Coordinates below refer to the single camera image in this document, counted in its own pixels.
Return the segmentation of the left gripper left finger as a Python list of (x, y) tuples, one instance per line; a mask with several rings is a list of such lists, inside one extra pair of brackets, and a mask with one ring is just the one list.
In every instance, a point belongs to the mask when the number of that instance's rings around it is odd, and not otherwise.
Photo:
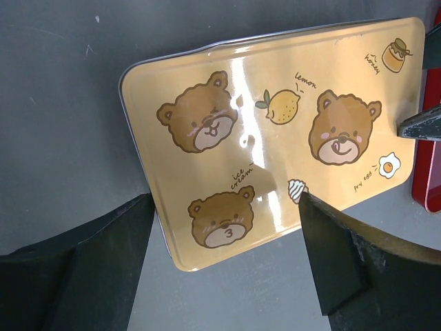
[(154, 220), (142, 194), (1, 257), (2, 330), (126, 330)]

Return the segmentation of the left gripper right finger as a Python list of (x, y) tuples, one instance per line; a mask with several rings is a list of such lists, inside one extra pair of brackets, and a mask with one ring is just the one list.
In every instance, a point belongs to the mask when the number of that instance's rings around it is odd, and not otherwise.
[(298, 207), (320, 309), (332, 330), (440, 329), (440, 251), (308, 193)]

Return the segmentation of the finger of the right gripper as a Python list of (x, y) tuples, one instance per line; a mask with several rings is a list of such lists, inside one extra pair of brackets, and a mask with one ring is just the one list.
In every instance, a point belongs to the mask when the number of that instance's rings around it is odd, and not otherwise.
[(441, 68), (441, 24), (426, 33), (424, 40), (423, 70)]
[(398, 125), (397, 135), (407, 139), (440, 141), (440, 105), (405, 119)]

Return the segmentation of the silver tin lid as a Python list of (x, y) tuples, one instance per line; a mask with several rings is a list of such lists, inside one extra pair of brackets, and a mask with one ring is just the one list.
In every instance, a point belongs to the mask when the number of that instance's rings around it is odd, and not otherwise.
[(360, 21), (130, 66), (121, 103), (175, 266), (299, 230), (303, 193), (344, 210), (404, 183), (424, 36), (416, 17)]

